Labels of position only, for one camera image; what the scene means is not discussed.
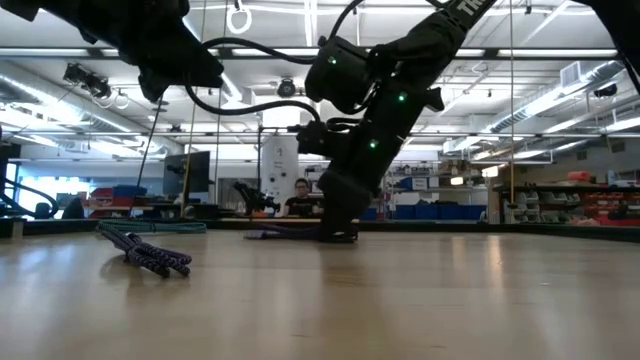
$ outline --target window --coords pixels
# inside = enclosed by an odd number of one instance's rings
[[[11,163],[7,164],[7,173],[5,174],[5,177],[11,181],[16,181],[17,175],[18,175],[18,165],[11,164]],[[15,189],[13,188],[13,186],[6,184],[4,188],[4,194],[15,200],[14,193],[15,193]]]
[[[33,177],[27,176],[21,178],[20,183],[24,186],[42,191],[43,193],[56,198],[58,193],[75,195],[78,192],[88,192],[89,184],[76,181],[78,178],[58,178],[56,180],[53,176],[40,176]],[[47,202],[40,195],[34,194],[30,191],[22,190],[18,193],[18,204],[27,210],[34,211],[36,204],[40,202]],[[62,216],[62,211],[56,214],[56,218]]]
[[[612,153],[618,153],[618,152],[623,152],[625,151],[625,142],[624,141],[620,141],[620,142],[616,142],[611,144],[611,152]]]

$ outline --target ceiling light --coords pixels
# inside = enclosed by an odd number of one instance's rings
[[[578,146],[580,144],[584,144],[586,142],[587,142],[586,140],[572,142],[572,143],[569,143],[569,144],[566,144],[566,145],[562,145],[562,146],[556,148],[555,150],[556,151],[563,151],[563,150],[571,149],[572,147]]]
[[[58,146],[58,144],[56,144],[52,140],[49,140],[47,138],[43,138],[42,136],[32,135],[30,137],[26,137],[26,136],[16,135],[16,136],[14,136],[14,138],[20,139],[20,140],[25,140],[25,141],[31,141],[31,142],[34,142],[34,143],[37,143],[37,144],[40,144],[40,145],[45,145],[45,146],[53,146],[53,147]]]
[[[474,156],[473,156],[473,159],[474,159],[474,160],[482,160],[482,159],[486,159],[486,158],[488,158],[488,157],[489,157],[489,156],[491,156],[491,155],[492,155],[492,154],[491,154],[491,152],[490,152],[490,151],[483,151],[483,152],[481,152],[481,153],[479,153],[479,154],[477,154],[477,155],[474,155]]]
[[[89,57],[86,49],[2,48],[0,56],[7,57]]]
[[[492,166],[490,168],[486,168],[482,170],[482,177],[484,178],[498,177],[499,174],[500,174],[500,170],[498,166]]]
[[[517,154],[515,154],[513,156],[514,159],[528,159],[534,156],[538,156],[541,154],[544,154],[546,152],[546,150],[530,150],[530,151],[523,151],[523,152],[519,152]]]
[[[605,133],[612,133],[615,131],[625,130],[632,127],[640,126],[640,117],[618,121],[615,124],[609,125],[603,128],[601,131]]]
[[[100,52],[102,52],[102,56],[106,56],[106,57],[120,56],[120,52],[118,51],[118,49],[101,49]]]
[[[569,121],[565,121],[563,123],[560,123],[558,125],[552,126],[550,128],[548,128],[547,130],[545,130],[545,133],[554,133],[554,132],[558,132],[558,131],[562,131],[564,129],[570,128],[573,125],[579,123],[578,120],[569,120]]]
[[[318,55],[317,48],[280,48],[280,49],[274,49],[274,50],[290,56]],[[231,50],[231,52],[233,53],[233,55],[236,55],[236,56],[271,56],[269,54],[266,54],[256,49],[233,49]]]
[[[514,49],[514,57],[614,57],[618,55],[615,49]],[[511,50],[499,50],[498,57],[511,57]]]
[[[484,49],[460,49],[456,53],[457,57],[481,57],[484,56]]]
[[[238,88],[233,83],[233,81],[229,79],[229,76],[227,76],[227,74],[225,73],[222,73],[221,77],[222,77],[222,80],[224,81],[224,85],[226,85],[226,87],[229,89],[229,92],[231,93],[231,94],[228,94],[229,96],[231,96],[231,99],[236,101],[242,101],[242,93],[240,92],[240,90],[238,90]]]

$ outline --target rope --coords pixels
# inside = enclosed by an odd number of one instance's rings
[[[189,276],[191,256],[179,252],[162,249],[147,244],[136,232],[177,232],[181,234],[203,234],[206,226],[202,223],[156,224],[143,221],[103,220],[98,223],[97,231],[109,239],[116,249],[125,253],[125,262],[147,268],[152,272],[168,278],[170,269],[183,276]]]

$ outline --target wooden table surface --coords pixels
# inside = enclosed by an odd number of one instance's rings
[[[145,236],[162,280],[93,234],[0,243],[0,359],[637,359],[640,247],[362,233],[357,245]]]

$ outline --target ceiling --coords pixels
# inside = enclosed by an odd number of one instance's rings
[[[228,11],[234,12],[232,1],[191,1],[192,9],[185,18],[185,24],[196,34],[204,30],[204,35],[198,36],[201,39],[235,36],[272,47],[306,48],[315,46],[321,35],[328,35],[338,13],[347,3],[348,1],[341,0],[245,0],[242,6],[245,11],[248,9],[251,12],[252,22],[246,32],[232,34],[225,26],[225,14]],[[570,1],[533,0],[532,13],[525,14],[526,5],[525,0],[513,0],[513,31],[511,31],[509,1],[498,1],[490,13],[470,32],[464,48],[508,49],[512,44],[514,48],[613,48],[607,31],[588,7]],[[404,36],[411,27],[433,11],[433,7],[424,0],[366,0],[358,9],[358,15],[347,17],[339,34],[363,47],[371,47]],[[234,26],[242,27],[245,16],[245,14],[233,15]],[[0,39],[2,61],[8,61],[12,66],[53,83],[58,89],[71,91],[83,99],[83,109],[93,111],[92,109],[97,105],[92,103],[87,93],[70,87],[62,79],[68,63],[80,63],[86,69],[107,77],[114,89],[126,95],[126,98],[120,97],[115,102],[113,99],[102,102],[103,107],[112,104],[108,109],[102,109],[106,111],[103,114],[113,114],[127,119],[140,129],[151,128],[152,121],[149,120],[149,116],[155,114],[153,109],[156,106],[142,96],[137,82],[137,68],[115,58],[65,59],[37,52],[20,58],[11,55],[12,49],[19,47],[61,49],[90,47],[72,26],[47,12],[40,12],[36,20],[29,23],[0,10],[0,33],[9,35]],[[98,43],[95,47],[108,47],[108,45]],[[446,111],[434,114],[425,109],[414,126],[414,132],[480,132],[495,122],[498,114],[508,111],[512,103],[517,109],[535,98],[541,90],[553,87],[560,81],[560,70],[572,62],[572,60],[563,60],[561,56],[536,61],[518,60],[513,63],[508,58],[453,61],[437,83],[442,87],[443,100],[447,105]],[[223,61],[223,65],[229,81],[240,90],[250,90],[255,95],[255,103],[275,100],[274,84],[279,83],[283,77],[291,77],[297,86],[303,87],[304,78],[309,69],[308,66],[266,58],[228,59]],[[619,75],[615,80],[619,86],[617,95],[595,98],[592,92],[573,94],[562,104],[518,123],[515,126],[515,132],[542,133],[558,123],[594,112],[599,108],[607,108],[610,104],[620,102],[621,99],[635,96],[626,73]],[[226,100],[220,99],[220,91],[217,89],[213,91],[200,89],[199,94],[212,105],[226,103]],[[170,88],[164,99],[169,104],[164,107],[166,112],[160,114],[158,132],[167,132],[174,125],[180,125],[183,131],[188,132],[193,120],[195,124],[193,130],[196,132],[217,132],[218,130],[234,133],[248,132],[234,134],[234,136],[222,135],[219,139],[196,136],[194,138],[196,144],[213,144],[217,141],[221,144],[255,144],[257,142],[255,131],[261,116],[253,114],[242,117],[223,117],[218,124],[217,116],[194,109],[192,101],[181,88]],[[316,106],[325,119],[340,116],[340,113],[326,101]],[[592,129],[591,120],[591,118],[585,119],[564,131],[580,132],[580,126],[583,124]],[[2,125],[5,132],[18,129],[8,124]],[[29,131],[48,130],[50,128],[47,126],[50,125],[35,123],[22,130],[28,138]],[[166,139],[183,146],[189,141],[187,135],[166,137]],[[15,138],[11,134],[6,135],[5,140],[8,137],[12,137],[11,141],[14,142],[29,143],[28,140]],[[73,134],[68,138],[78,139]],[[444,144],[447,140],[458,138],[460,137],[448,135],[416,136],[412,143]],[[499,141],[483,140],[467,147],[466,150],[467,152],[499,150],[503,142],[502,138]],[[524,139],[519,147],[528,148],[530,143],[535,145],[536,142],[539,142],[539,139]]]

